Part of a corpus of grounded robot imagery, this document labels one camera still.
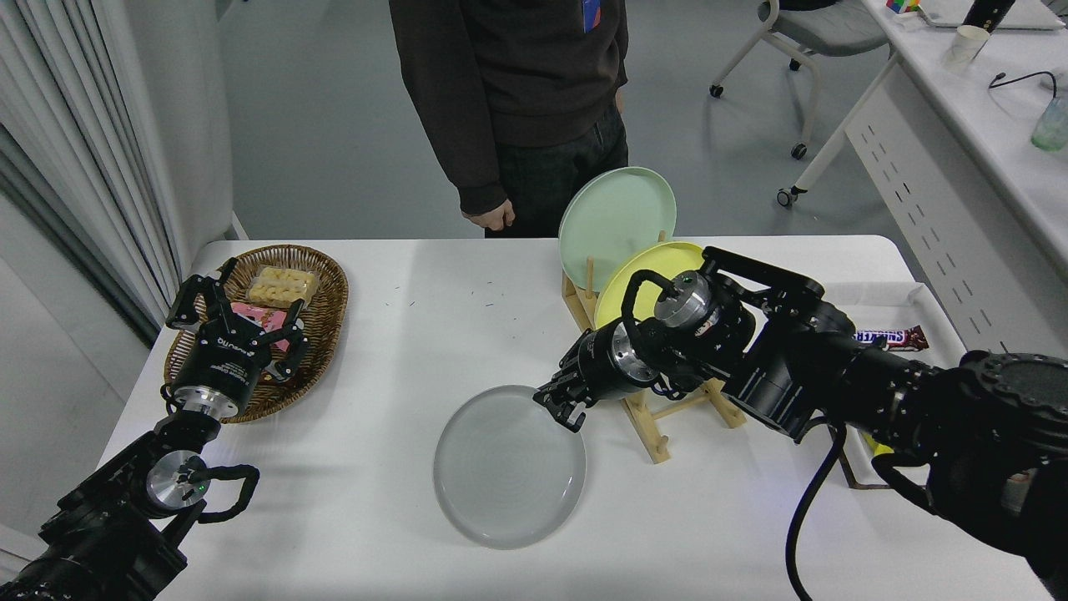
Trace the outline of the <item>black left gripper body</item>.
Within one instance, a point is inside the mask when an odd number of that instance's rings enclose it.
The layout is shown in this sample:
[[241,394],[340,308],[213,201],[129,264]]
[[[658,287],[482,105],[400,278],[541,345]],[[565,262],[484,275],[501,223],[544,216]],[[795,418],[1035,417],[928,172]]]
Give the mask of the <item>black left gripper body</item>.
[[175,398],[183,389],[207,388],[231,401],[250,400],[260,373],[270,363],[270,350],[253,345],[247,334],[222,325],[201,325],[194,349],[171,386]]

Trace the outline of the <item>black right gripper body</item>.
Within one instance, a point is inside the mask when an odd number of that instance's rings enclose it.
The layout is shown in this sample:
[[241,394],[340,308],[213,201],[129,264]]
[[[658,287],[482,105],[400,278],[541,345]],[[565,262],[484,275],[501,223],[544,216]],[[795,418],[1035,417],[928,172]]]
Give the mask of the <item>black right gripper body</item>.
[[632,392],[632,381],[612,354],[614,330],[609,326],[585,331],[557,362],[577,361],[582,373],[582,398],[597,401],[618,400]]

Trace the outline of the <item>person's right hand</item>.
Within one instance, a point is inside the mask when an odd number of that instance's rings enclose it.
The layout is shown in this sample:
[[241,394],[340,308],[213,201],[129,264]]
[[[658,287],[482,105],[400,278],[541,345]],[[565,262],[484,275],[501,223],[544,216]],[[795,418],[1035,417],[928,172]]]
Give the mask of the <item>person's right hand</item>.
[[514,208],[512,208],[511,199],[505,199],[499,206],[493,210],[488,210],[485,213],[466,213],[461,215],[466,220],[472,222],[472,224],[477,225],[477,227],[483,230],[491,231],[502,231],[511,227],[514,224],[516,213]]

